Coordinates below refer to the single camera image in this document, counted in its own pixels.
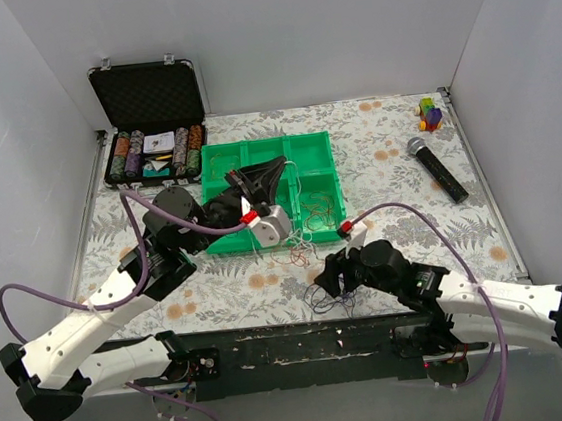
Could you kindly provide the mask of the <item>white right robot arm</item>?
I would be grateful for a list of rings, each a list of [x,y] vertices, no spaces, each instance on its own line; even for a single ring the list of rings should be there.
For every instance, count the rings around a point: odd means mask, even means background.
[[[562,355],[562,284],[478,281],[467,270],[414,263],[390,241],[367,243],[359,218],[342,222],[336,232],[347,244],[325,258],[316,284],[333,298],[364,285],[419,314],[419,326],[394,338],[403,357],[459,352],[479,342]]]

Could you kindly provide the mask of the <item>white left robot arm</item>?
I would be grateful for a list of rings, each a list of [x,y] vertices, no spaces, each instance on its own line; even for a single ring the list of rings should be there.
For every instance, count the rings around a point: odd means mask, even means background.
[[[62,300],[20,284],[0,289],[21,291],[67,307],[69,314],[36,339],[20,336],[0,350],[0,363],[16,386],[17,400],[33,421],[68,419],[83,401],[137,380],[213,379],[219,375],[216,349],[190,349],[173,331],[103,352],[100,346],[137,316],[155,307],[181,286],[197,267],[192,257],[217,240],[249,230],[262,248],[278,245],[291,232],[291,221],[276,193],[286,158],[233,169],[227,188],[204,205],[181,186],[160,191],[153,200],[131,189],[120,202],[145,207],[143,218],[127,214],[137,246],[89,298]]]

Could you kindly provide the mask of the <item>green compartment tray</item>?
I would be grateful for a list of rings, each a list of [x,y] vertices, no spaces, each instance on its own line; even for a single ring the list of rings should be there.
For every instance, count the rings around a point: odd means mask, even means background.
[[[288,164],[278,184],[276,203],[306,241],[321,244],[339,240],[336,229],[347,212],[326,131],[210,144],[202,153],[205,201],[227,188],[224,176],[229,171],[284,156]]]

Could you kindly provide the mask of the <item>black poker chip case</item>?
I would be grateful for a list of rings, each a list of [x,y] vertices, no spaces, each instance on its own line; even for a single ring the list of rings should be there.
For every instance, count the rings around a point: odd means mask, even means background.
[[[168,54],[158,62],[103,63],[88,71],[88,81],[118,134],[138,130],[151,136],[199,126],[206,144],[206,114],[190,60]]]

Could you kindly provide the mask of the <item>black microphone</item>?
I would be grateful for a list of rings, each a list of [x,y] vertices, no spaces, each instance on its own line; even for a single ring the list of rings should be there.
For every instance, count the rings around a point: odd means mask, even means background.
[[[443,163],[427,147],[422,138],[413,137],[408,141],[407,151],[429,172],[455,204],[461,204],[469,194]]]

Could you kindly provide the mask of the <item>colourful toy block figure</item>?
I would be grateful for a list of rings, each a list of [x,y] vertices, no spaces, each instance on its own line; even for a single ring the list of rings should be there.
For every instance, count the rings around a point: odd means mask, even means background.
[[[430,97],[420,99],[415,113],[419,117],[420,131],[433,132],[442,125],[443,112]]]

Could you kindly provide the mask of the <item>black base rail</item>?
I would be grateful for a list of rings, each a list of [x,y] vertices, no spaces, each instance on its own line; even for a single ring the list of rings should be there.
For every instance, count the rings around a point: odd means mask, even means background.
[[[419,349],[405,338],[431,317],[401,313],[182,334],[188,349],[219,353],[219,374],[196,380],[196,399],[386,378],[423,379]]]

